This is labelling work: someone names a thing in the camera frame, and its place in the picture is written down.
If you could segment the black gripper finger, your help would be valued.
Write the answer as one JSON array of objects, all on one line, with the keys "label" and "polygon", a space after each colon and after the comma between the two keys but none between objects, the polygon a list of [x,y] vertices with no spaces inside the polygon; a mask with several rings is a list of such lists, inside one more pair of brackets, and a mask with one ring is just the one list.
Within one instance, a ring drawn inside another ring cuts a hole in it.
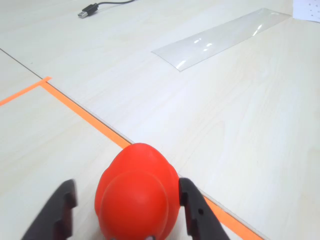
[{"label": "black gripper finger", "polygon": [[178,180],[179,203],[184,207],[187,234],[194,240],[228,240],[218,218],[196,185],[188,178]]},{"label": "black gripper finger", "polygon": [[66,240],[73,235],[73,209],[78,205],[76,184],[64,181],[50,196],[23,240]]}]

